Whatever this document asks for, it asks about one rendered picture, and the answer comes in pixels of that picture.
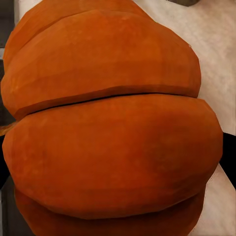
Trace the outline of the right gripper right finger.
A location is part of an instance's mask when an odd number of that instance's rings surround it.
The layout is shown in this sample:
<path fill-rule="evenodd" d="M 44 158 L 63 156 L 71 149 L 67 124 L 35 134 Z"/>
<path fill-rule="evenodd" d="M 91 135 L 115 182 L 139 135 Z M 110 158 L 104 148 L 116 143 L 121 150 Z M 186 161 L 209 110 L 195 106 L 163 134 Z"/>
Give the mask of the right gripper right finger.
<path fill-rule="evenodd" d="M 236 136 L 223 132 L 223 156 L 219 163 L 236 189 Z"/>

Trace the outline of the pumpkin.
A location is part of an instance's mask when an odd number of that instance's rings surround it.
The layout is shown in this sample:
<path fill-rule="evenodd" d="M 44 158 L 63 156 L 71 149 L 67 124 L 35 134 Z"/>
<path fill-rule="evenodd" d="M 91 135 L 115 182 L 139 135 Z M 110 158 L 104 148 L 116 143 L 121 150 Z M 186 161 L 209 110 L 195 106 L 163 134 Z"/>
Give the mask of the pumpkin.
<path fill-rule="evenodd" d="M 43 0 L 3 65 L 2 151 L 36 236 L 188 236 L 223 131 L 187 42 L 133 0 Z"/>

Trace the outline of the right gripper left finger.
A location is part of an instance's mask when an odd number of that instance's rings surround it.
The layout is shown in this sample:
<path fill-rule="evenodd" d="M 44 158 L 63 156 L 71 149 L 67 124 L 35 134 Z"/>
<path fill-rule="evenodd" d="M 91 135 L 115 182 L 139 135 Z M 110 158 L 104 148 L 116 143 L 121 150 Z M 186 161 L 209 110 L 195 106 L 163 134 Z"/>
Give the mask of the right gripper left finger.
<path fill-rule="evenodd" d="M 10 172 L 4 160 L 3 151 L 2 151 L 2 144 L 3 144 L 4 138 L 5 138 L 5 135 L 0 136 L 0 190 L 2 189 L 8 177 L 10 176 Z"/>

